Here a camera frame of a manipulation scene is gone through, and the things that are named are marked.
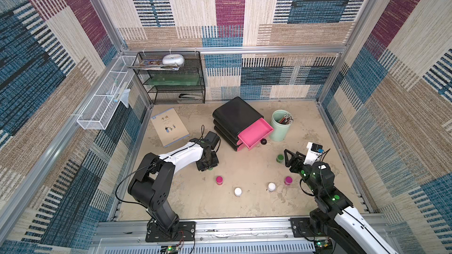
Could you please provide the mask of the magenta paint can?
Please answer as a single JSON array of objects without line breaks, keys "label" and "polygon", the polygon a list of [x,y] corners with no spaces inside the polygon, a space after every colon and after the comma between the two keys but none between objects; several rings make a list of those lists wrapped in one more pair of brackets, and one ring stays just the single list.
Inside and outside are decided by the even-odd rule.
[{"label": "magenta paint can", "polygon": [[285,185],[290,186],[293,183],[292,177],[290,177],[290,176],[285,177],[284,183],[285,183]]},{"label": "magenta paint can", "polygon": [[222,185],[223,182],[224,182],[224,180],[223,180],[223,177],[222,177],[222,176],[216,177],[216,183],[217,183],[218,185]]}]

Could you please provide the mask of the white paint can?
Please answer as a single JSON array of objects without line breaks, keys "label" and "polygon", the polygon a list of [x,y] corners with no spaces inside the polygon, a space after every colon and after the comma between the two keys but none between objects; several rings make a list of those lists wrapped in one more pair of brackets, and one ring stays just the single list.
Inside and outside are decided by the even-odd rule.
[{"label": "white paint can", "polygon": [[241,188],[235,188],[234,189],[234,195],[236,197],[240,197],[242,195],[242,189]]},{"label": "white paint can", "polygon": [[274,192],[274,191],[276,190],[276,184],[273,183],[273,182],[270,182],[270,183],[268,184],[268,186],[267,186],[267,190],[268,190],[269,192]]}]

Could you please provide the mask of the black drawer cabinet shell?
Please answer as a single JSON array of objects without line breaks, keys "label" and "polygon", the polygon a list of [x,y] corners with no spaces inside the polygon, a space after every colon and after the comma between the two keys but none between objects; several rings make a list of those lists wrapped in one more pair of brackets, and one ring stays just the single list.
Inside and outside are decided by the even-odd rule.
[{"label": "black drawer cabinet shell", "polygon": [[214,129],[237,152],[239,133],[262,117],[250,104],[237,96],[213,112]]}]

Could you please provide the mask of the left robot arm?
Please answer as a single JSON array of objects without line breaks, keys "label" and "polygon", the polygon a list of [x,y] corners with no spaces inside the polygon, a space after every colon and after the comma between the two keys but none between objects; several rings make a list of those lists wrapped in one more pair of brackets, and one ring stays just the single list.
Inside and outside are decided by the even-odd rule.
[{"label": "left robot arm", "polygon": [[175,151],[144,156],[139,168],[133,173],[128,193],[151,216],[147,225],[147,242],[156,242],[158,239],[175,241],[183,234],[184,227],[180,227],[179,216],[168,203],[173,177],[192,163],[196,164],[200,172],[217,167],[219,160],[216,147],[220,143],[220,137],[210,131],[205,137],[193,138]]}]

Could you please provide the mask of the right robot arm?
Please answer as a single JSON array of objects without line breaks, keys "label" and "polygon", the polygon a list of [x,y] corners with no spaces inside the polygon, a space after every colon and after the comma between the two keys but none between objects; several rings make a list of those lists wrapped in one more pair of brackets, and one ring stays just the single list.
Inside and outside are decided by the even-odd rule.
[{"label": "right robot arm", "polygon": [[335,187],[335,175],[328,163],[314,160],[305,163],[306,156],[299,152],[284,151],[285,166],[301,176],[311,192],[317,208],[308,219],[291,218],[293,235],[322,248],[320,238],[327,237],[347,254],[397,254],[395,250],[363,218],[348,197]]}]

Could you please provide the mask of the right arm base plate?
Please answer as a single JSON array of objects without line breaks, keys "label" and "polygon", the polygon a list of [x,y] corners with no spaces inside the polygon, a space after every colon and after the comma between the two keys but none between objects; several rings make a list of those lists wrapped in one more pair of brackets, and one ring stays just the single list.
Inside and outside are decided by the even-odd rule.
[{"label": "right arm base plate", "polygon": [[336,231],[341,227],[334,221],[327,222],[310,217],[290,218],[291,230],[295,238],[314,238],[327,236],[328,231]]}]

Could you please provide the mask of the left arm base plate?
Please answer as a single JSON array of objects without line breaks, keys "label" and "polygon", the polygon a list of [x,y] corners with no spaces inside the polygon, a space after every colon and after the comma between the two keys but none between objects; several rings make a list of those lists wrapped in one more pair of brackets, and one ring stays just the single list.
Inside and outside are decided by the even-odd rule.
[{"label": "left arm base plate", "polygon": [[157,242],[179,242],[194,241],[196,223],[194,221],[176,222],[168,230],[160,226],[157,221],[151,220],[147,223],[145,241]]}]

